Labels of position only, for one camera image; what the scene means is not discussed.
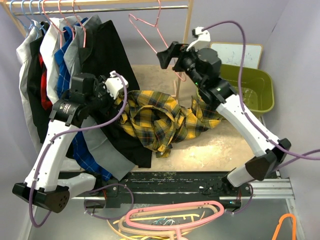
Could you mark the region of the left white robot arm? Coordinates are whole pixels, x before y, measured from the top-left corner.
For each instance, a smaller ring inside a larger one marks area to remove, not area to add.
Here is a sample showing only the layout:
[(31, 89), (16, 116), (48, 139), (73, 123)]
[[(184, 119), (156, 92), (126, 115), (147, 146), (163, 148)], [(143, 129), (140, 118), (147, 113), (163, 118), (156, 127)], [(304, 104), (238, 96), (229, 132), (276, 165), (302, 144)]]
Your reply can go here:
[(52, 107), (46, 137), (33, 168), (24, 182), (15, 183), (12, 189), (29, 207), (54, 213), (60, 213), (73, 197), (85, 192), (98, 196), (103, 191), (102, 182), (93, 172), (85, 171), (69, 179), (60, 179), (59, 174), (83, 121), (93, 112), (106, 108), (129, 85), (115, 71), (109, 77), (78, 73), (70, 82), (71, 87)]

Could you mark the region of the yellow plaid flannel shirt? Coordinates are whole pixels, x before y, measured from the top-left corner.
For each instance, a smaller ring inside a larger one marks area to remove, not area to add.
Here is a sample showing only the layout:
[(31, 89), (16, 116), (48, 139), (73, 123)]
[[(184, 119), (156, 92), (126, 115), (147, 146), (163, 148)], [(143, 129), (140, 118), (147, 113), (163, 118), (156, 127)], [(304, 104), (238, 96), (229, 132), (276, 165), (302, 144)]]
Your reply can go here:
[(197, 138), (222, 120), (213, 107), (194, 96), (189, 108), (169, 94), (152, 90), (129, 91), (114, 105), (122, 106), (123, 100), (126, 105), (119, 118), (120, 127), (155, 152), (157, 158), (168, 157), (173, 144)]

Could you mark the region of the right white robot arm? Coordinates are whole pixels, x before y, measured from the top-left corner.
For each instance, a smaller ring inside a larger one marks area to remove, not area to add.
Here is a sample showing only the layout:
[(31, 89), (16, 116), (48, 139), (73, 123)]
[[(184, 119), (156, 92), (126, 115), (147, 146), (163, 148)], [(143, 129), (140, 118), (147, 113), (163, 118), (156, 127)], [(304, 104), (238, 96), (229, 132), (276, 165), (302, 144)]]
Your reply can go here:
[(223, 178), (222, 190), (226, 195), (235, 195), (241, 185), (252, 180), (262, 181), (283, 162), (292, 146), (290, 141), (269, 132), (243, 104), (242, 94), (221, 77), (222, 61), (215, 50), (207, 47), (197, 50), (174, 41), (156, 56), (162, 69), (167, 69), (175, 58), (172, 69), (186, 73), (197, 86), (202, 100), (227, 119), (250, 146), (254, 157)]

